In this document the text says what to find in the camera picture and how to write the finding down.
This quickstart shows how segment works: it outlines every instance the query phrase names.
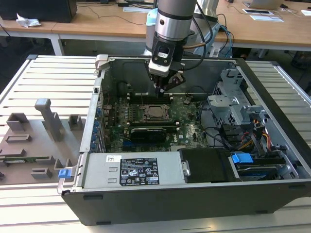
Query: computer case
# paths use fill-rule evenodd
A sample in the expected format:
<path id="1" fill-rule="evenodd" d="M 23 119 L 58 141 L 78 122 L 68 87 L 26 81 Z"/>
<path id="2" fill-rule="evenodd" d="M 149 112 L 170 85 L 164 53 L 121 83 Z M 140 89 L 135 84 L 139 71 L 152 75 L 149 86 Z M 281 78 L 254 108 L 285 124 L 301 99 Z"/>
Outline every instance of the computer case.
<path id="1" fill-rule="evenodd" d="M 76 12 L 76 0 L 0 0 L 4 20 L 15 20 L 18 13 L 25 18 L 70 23 Z"/>

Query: motherboard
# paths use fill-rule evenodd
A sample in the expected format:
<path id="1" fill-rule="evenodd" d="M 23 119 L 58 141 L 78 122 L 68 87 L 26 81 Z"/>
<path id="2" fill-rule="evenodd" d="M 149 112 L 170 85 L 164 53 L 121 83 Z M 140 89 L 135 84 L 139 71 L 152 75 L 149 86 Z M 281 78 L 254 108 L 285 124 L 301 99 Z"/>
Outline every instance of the motherboard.
<path id="1" fill-rule="evenodd" d="M 107 152 L 177 151 L 207 147 L 198 121 L 201 101 L 187 95 L 128 96 L 103 103 Z"/>

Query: blue tab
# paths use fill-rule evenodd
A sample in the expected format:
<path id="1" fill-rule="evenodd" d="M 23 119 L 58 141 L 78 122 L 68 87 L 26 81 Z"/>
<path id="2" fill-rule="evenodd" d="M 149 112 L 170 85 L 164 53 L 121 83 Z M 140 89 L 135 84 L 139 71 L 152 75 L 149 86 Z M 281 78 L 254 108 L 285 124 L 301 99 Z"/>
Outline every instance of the blue tab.
<path id="1" fill-rule="evenodd" d="M 67 168 L 64 168 L 64 169 L 61 169 L 59 170 L 59 173 L 58 173 L 58 178 L 71 178 L 71 169 L 67 169 Z"/>
<path id="2" fill-rule="evenodd" d="M 231 158 L 235 164 L 252 164 L 254 162 L 249 153 L 235 153 Z"/>

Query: metal slatted platform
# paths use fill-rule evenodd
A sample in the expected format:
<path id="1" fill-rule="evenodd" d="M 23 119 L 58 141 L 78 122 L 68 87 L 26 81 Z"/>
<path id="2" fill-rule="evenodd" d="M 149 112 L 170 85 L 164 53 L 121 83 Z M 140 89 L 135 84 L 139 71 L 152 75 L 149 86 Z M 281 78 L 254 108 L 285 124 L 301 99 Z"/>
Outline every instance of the metal slatted platform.
<path id="1" fill-rule="evenodd" d="M 274 66 L 270 62 L 257 61 L 248 61 L 247 64 L 311 147 L 311 100 L 309 96 L 280 66 Z M 247 91 L 254 102 L 260 105 L 260 101 L 252 89 L 248 88 Z"/>
<path id="2" fill-rule="evenodd" d="M 11 113 L 25 113 L 28 119 L 42 119 L 34 108 L 38 98 L 51 99 L 51 110 L 60 118 L 80 114 L 86 118 L 91 99 L 95 57 L 38 56 L 26 60 L 20 72 L 0 96 L 0 140 Z"/>
<path id="3" fill-rule="evenodd" d="M 26 112 L 29 119 L 41 118 L 33 107 L 37 98 L 52 99 L 52 109 L 58 112 L 61 118 L 67 118 L 73 113 L 86 117 L 96 77 L 93 75 L 94 62 L 95 57 L 64 56 L 39 56 L 36 60 L 27 60 L 0 95 L 0 136 L 7 130 L 6 119 L 11 112 Z M 293 89 L 293 81 L 286 77 L 286 73 L 282 73 L 280 67 L 274 67 L 268 62 L 248 64 L 279 106 L 287 112 L 286 115 L 301 135 L 310 142 L 310 103 L 299 93 L 297 87 Z M 250 95 L 258 102 L 251 91 Z M 311 198 L 297 199 L 268 215 L 86 227 L 63 202 L 56 192 L 56 187 L 55 183 L 20 185 L 18 188 L 0 186 L 0 232 L 311 232 Z"/>

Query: power supply label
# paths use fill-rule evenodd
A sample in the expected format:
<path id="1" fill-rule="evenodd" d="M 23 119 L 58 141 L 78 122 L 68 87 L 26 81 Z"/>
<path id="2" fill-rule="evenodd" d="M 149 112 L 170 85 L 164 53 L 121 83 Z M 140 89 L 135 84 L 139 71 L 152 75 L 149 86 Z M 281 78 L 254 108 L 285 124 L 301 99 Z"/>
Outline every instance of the power supply label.
<path id="1" fill-rule="evenodd" d="M 156 158 L 121 159 L 120 164 L 122 186 L 160 184 Z"/>

